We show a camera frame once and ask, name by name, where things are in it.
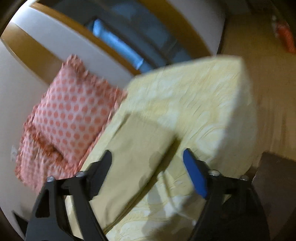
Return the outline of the beige khaki pants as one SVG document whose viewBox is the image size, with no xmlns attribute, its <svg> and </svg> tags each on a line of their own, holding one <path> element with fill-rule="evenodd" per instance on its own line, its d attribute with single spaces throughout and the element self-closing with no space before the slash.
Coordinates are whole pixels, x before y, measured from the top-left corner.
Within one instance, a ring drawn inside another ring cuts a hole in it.
<svg viewBox="0 0 296 241">
<path fill-rule="evenodd" d="M 140 196 L 167 152 L 176 133 L 138 114 L 112 120 L 82 166 L 86 170 L 105 151 L 112 163 L 97 196 L 90 205 L 104 232 L 108 232 Z"/>
</svg>

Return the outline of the pink polka dot lower pillow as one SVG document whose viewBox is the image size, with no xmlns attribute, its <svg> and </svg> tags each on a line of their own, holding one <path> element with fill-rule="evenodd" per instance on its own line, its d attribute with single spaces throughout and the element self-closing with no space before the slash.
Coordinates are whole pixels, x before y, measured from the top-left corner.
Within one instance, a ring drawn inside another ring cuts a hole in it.
<svg viewBox="0 0 296 241">
<path fill-rule="evenodd" d="M 60 152 L 33 125 L 36 111 L 35 105 L 23 124 L 15 174 L 25 186 L 39 193 L 47 177 L 69 178 L 73 170 Z"/>
</svg>

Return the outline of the pink polka dot pillow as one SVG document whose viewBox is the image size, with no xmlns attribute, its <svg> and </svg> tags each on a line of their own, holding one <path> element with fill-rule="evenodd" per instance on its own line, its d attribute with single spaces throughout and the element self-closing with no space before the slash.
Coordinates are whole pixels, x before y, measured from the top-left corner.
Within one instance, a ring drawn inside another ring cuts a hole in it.
<svg viewBox="0 0 296 241">
<path fill-rule="evenodd" d="M 89 72 L 71 55 L 37 107 L 33 125 L 71 165 L 77 165 L 127 94 Z"/>
<path fill-rule="evenodd" d="M 73 170 L 60 152 L 33 125 L 36 111 L 35 105 L 23 124 L 15 174 L 25 186 L 39 193 L 47 177 L 69 178 Z"/>
</svg>

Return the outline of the white wall socket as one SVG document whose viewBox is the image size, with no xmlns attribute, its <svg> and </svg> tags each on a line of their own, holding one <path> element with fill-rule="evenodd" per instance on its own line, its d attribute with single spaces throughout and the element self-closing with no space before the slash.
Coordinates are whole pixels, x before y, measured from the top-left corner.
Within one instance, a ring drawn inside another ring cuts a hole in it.
<svg viewBox="0 0 296 241">
<path fill-rule="evenodd" d="M 15 162 L 18 155 L 18 149 L 15 146 L 11 147 L 11 161 Z"/>
</svg>

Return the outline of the pink polka dot upper pillow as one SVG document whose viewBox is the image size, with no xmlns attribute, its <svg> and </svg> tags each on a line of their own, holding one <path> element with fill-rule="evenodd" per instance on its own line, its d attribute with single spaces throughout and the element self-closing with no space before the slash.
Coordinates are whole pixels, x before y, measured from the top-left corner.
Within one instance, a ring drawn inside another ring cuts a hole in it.
<svg viewBox="0 0 296 241">
<path fill-rule="evenodd" d="M 77 165 L 127 94 L 89 72 L 71 55 L 37 107 L 33 125 L 71 165 Z"/>
</svg>

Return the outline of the blue glass window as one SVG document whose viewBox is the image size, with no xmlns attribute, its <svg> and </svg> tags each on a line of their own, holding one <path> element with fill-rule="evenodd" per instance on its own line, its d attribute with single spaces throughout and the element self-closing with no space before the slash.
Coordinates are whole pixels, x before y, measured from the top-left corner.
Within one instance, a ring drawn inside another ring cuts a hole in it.
<svg viewBox="0 0 296 241">
<path fill-rule="evenodd" d="M 97 17 L 140 57 L 142 71 L 191 60 L 188 51 L 138 1 L 90 1 Z"/>
</svg>

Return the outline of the yellow patterned bed sheet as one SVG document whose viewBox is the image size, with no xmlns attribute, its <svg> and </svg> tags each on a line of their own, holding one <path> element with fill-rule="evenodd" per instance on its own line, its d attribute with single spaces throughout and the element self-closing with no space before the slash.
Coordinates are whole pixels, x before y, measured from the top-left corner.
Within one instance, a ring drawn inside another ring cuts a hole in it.
<svg viewBox="0 0 296 241">
<path fill-rule="evenodd" d="M 112 120 L 138 114 L 176 133 L 149 183 L 112 228 L 109 240 L 185 240 L 204 199 L 183 163 L 190 149 L 225 176 L 251 166 L 257 121 L 251 81 L 242 58 L 217 56 L 161 68 L 135 78 Z"/>
</svg>

